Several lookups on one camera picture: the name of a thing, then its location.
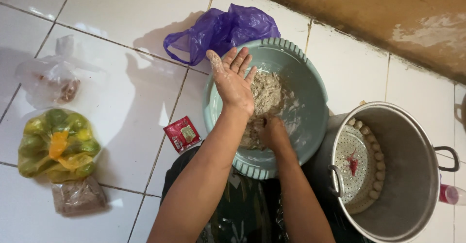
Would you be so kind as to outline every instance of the brown wall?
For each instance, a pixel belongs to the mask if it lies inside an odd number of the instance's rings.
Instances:
[[[466,84],[466,0],[273,0]]]

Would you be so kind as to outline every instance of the dough mixture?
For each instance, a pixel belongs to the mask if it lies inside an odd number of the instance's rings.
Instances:
[[[248,121],[240,146],[246,149],[264,150],[259,132],[264,128],[265,113],[278,114],[284,107],[284,89],[275,73],[257,72],[251,84],[254,113]]]

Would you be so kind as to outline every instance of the hand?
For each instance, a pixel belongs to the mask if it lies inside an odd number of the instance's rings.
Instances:
[[[262,143],[275,154],[280,150],[291,148],[290,139],[283,120],[271,114],[266,114],[265,120],[265,128],[259,133]]]
[[[223,109],[244,113],[249,119],[254,113],[251,83],[257,67],[253,66],[244,78],[244,73],[253,60],[253,56],[248,54],[249,49],[246,47],[243,47],[238,55],[236,51],[236,47],[230,49],[223,60],[212,50],[207,50],[206,55],[212,66],[213,79],[218,94],[222,98]]]

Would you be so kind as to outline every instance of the red sachet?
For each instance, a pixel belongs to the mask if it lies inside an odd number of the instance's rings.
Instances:
[[[188,116],[164,127],[164,131],[178,153],[201,141]]]

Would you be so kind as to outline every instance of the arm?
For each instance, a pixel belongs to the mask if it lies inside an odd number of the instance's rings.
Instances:
[[[282,187],[283,218],[291,242],[334,243],[332,230],[316,195],[299,166],[283,121],[266,119],[261,141],[275,154]]]
[[[203,145],[183,169],[160,206],[147,242],[195,242],[220,201],[236,150],[254,111],[250,85],[256,67],[243,79],[252,56],[231,49],[223,61],[212,50],[213,78],[222,113]]]

